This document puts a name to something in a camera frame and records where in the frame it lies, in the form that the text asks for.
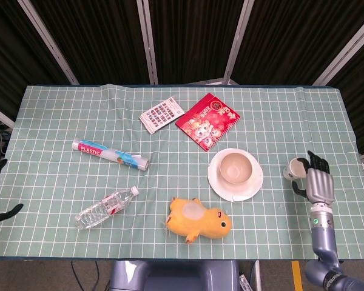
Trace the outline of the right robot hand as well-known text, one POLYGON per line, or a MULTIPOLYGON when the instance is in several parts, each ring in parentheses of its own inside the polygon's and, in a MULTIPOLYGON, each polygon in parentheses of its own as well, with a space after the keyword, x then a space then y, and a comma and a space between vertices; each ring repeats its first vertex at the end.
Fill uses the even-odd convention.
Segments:
POLYGON ((334 201, 334 180, 330 174, 329 163, 310 150, 307 153, 309 160, 297 158, 306 172, 306 188, 300 189, 297 183, 292 181, 292 190, 311 204, 322 202, 331 205, 334 201))

